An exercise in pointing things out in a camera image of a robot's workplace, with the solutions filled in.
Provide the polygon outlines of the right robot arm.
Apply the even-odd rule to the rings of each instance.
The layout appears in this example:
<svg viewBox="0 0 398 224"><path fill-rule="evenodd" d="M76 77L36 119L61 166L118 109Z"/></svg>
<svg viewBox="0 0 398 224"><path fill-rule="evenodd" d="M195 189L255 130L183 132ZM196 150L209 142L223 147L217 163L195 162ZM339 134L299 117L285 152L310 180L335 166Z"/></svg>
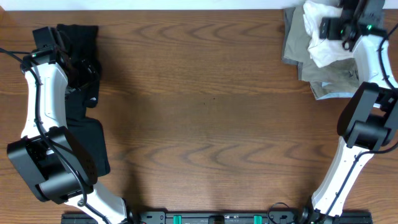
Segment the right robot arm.
<svg viewBox="0 0 398 224"><path fill-rule="evenodd" d="M388 56L390 33L357 19L324 17L320 38L342 41L358 67L360 86L340 115L338 148L326 176L310 198L302 219L333 223L366 163L386 149L397 131L397 82Z"/></svg>

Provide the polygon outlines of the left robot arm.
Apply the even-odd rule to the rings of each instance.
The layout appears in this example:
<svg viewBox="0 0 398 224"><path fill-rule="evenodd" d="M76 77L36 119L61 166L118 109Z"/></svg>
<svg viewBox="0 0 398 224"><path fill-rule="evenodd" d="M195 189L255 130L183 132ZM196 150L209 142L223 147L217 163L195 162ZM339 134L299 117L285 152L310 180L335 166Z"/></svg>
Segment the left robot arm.
<svg viewBox="0 0 398 224"><path fill-rule="evenodd" d="M21 139L7 156L33 195L85 212L98 223L130 223L125 200L98 182L90 153L66 122L68 78L58 63L22 62L28 83L28 110Z"/></svg>

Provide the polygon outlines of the black garment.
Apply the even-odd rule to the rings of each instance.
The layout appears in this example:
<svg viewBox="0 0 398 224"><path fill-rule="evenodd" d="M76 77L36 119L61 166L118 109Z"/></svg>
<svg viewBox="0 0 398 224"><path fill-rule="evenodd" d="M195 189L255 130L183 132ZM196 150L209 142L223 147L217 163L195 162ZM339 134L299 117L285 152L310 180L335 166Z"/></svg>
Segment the black garment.
<svg viewBox="0 0 398 224"><path fill-rule="evenodd" d="M86 58L95 65L100 77L102 66L98 60L96 38L98 26L57 25L69 57ZM95 108L99 100L100 81L82 91L73 91L66 96L67 126L80 144L90 153L98 176L110 173L103 126L97 119L86 115L88 108Z"/></svg>

